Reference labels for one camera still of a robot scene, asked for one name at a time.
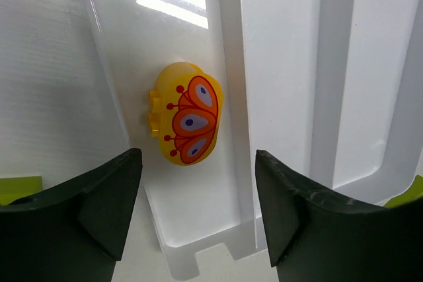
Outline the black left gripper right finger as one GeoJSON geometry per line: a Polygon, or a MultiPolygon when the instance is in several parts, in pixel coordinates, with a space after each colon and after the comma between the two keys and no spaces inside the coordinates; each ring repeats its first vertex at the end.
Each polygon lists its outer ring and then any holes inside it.
{"type": "Polygon", "coordinates": [[[267,151],[255,156],[271,266],[280,281],[421,281],[422,200],[394,208],[331,190],[267,151]]]}

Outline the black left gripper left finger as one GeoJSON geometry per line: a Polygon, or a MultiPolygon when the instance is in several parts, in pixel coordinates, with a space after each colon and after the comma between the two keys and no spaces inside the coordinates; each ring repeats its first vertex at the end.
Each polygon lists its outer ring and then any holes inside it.
{"type": "Polygon", "coordinates": [[[142,171],[132,148],[1,207],[2,281],[111,281],[122,259],[142,171]]]}

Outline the yellow round butterfly lego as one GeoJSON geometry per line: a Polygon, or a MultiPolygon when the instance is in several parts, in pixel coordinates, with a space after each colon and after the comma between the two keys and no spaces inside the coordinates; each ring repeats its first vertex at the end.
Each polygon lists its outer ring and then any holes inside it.
{"type": "Polygon", "coordinates": [[[214,150],[223,109],[221,85],[197,65],[164,68],[149,92],[150,133],[163,156],[180,166],[197,164],[214,150]]]}

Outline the green 2x2 lego upturned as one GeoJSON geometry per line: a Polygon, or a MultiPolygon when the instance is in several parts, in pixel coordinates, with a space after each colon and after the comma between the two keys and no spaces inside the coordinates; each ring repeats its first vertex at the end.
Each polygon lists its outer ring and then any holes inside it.
{"type": "Polygon", "coordinates": [[[423,178],[421,175],[417,175],[410,187],[402,194],[391,198],[384,207],[394,208],[402,206],[404,204],[416,201],[423,196],[423,178]]]}

